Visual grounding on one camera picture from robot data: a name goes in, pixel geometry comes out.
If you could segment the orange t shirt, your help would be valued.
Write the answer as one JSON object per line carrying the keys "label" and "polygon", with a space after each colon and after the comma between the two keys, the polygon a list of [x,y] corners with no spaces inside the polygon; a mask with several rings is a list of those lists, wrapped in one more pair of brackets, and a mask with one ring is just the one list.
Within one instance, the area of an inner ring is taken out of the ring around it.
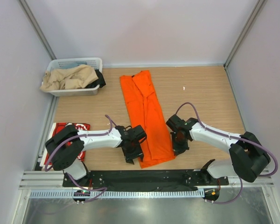
{"label": "orange t shirt", "polygon": [[150,71],[133,76],[121,76],[120,85],[132,126],[140,125],[147,139],[141,143],[141,168],[164,163],[175,158],[171,137],[158,101]]}

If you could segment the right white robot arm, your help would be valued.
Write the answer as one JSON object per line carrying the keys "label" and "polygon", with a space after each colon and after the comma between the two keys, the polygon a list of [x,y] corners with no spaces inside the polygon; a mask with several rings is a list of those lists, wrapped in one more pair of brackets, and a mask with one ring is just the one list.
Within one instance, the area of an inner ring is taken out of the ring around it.
{"label": "right white robot arm", "polygon": [[218,178],[225,176],[238,176],[246,182],[254,182],[270,163],[270,158],[259,142],[249,140],[253,134],[246,136],[211,129],[203,122],[190,118],[187,121],[175,118],[169,119],[166,125],[176,134],[173,142],[177,145],[188,141],[200,141],[214,146],[229,154],[227,160],[210,160],[203,167],[202,181],[213,184]]}

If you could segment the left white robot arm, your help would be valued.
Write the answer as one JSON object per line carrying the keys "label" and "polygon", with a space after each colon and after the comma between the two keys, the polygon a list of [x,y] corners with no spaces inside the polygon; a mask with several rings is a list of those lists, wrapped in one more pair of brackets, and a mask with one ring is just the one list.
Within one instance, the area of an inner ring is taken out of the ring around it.
{"label": "left white robot arm", "polygon": [[64,187],[85,187],[91,180],[91,174],[84,162],[78,159],[82,152],[104,147],[121,148],[126,163],[134,164],[134,159],[144,158],[140,145],[146,139],[147,135],[140,125],[111,126],[102,131],[78,130],[74,125],[68,125],[45,143],[49,157],[44,169],[46,172],[50,169],[63,171]]}

